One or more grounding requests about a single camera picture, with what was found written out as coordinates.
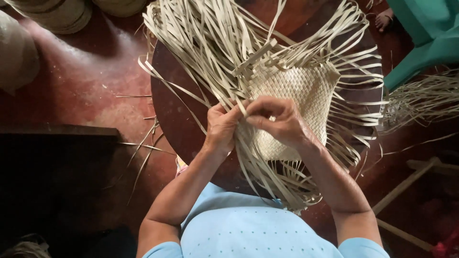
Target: bare foot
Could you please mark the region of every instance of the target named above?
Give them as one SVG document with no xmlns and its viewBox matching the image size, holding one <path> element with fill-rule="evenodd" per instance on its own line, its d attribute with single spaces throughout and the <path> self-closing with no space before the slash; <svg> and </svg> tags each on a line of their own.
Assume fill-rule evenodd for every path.
<svg viewBox="0 0 459 258">
<path fill-rule="evenodd" d="M 384 12 L 376 16 L 375 24 L 376 28 L 379 29 L 379 32 L 384 32 L 384 29 L 392 23 L 394 18 L 394 12 L 391 8 L 385 10 Z"/>
</svg>

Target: left hand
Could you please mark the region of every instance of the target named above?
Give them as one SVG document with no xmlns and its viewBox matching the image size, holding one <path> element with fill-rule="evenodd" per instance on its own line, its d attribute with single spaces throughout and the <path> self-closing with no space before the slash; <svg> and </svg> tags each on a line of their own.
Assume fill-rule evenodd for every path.
<svg viewBox="0 0 459 258">
<path fill-rule="evenodd" d="M 239 119 L 244 117 L 237 103 L 232 103 L 235 106 L 229 112 L 220 103 L 207 112 L 207 136 L 203 148 L 225 157 L 234 149 L 234 131 Z M 248 101 L 242 103 L 247 107 Z"/>
</svg>

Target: light blue shirt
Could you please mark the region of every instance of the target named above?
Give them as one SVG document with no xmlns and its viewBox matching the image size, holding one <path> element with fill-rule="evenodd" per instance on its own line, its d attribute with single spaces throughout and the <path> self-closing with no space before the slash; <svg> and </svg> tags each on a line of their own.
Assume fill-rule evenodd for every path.
<svg viewBox="0 0 459 258">
<path fill-rule="evenodd" d="M 389 258 L 365 238 L 338 248 L 272 200 L 208 184 L 182 224 L 180 245 L 165 242 L 144 258 Z"/>
</svg>

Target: hand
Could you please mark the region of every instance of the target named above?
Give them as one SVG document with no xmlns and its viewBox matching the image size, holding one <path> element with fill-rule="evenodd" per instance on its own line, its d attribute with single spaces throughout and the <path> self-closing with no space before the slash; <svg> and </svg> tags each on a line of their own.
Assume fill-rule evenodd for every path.
<svg viewBox="0 0 459 258">
<path fill-rule="evenodd" d="M 244 117 L 236 101 L 231 102 L 235 106 L 229 112 L 220 103 L 207 112 L 207 136 L 203 146 L 225 157 L 234 149 L 234 131 L 239 119 Z M 243 105 L 246 107 L 248 101 L 243 101 Z"/>
<path fill-rule="evenodd" d="M 247 107 L 247 122 L 265 130 L 276 140 L 296 150 L 321 144 L 301 117 L 293 100 L 260 96 Z"/>
</svg>

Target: wooden tabletop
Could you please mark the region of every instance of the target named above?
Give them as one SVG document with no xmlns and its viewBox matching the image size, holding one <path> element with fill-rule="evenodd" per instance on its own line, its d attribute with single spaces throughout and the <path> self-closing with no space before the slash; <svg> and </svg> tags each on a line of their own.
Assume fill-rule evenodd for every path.
<svg viewBox="0 0 459 258">
<path fill-rule="evenodd" d="M 297 42 L 306 39 L 330 19 L 340 2 L 340 0 L 288 0 L 278 19 L 276 30 Z M 277 9 L 275 1 L 244 0 L 239 1 L 239 3 L 267 24 L 271 23 Z M 339 44 L 348 37 L 348 35 L 341 35 L 334 40 L 333 44 Z M 360 42 L 346 54 L 356 53 L 374 46 L 375 42 L 367 30 Z M 360 65 L 375 62 L 377 61 L 366 59 Z M 166 81 L 175 83 L 196 95 L 200 95 L 198 86 L 186 74 L 169 50 L 160 42 L 156 45 L 152 65 Z M 381 68 L 373 68 L 371 72 L 381 74 Z M 189 164 L 201 149 L 205 135 L 181 100 L 161 81 L 153 77 L 151 78 L 151 93 L 155 112 L 165 137 L 183 161 Z M 208 109 L 186 93 L 180 90 L 176 90 L 176 93 L 194 112 L 199 121 L 206 126 Z M 205 93 L 211 104 L 218 103 L 210 92 Z M 382 89 L 367 91 L 341 90 L 339 93 L 342 97 L 352 101 L 380 101 L 382 97 Z M 378 112 L 380 108 L 379 106 L 349 107 L 359 109 L 362 112 Z M 365 135 L 372 133 L 369 128 L 359 128 L 350 124 L 343 125 Z M 364 145 L 358 141 L 348 139 L 348 142 L 358 152 L 361 152 L 364 148 Z M 212 182 L 227 191 L 254 194 L 241 173 L 235 151 L 220 166 L 212 178 Z"/>
</svg>

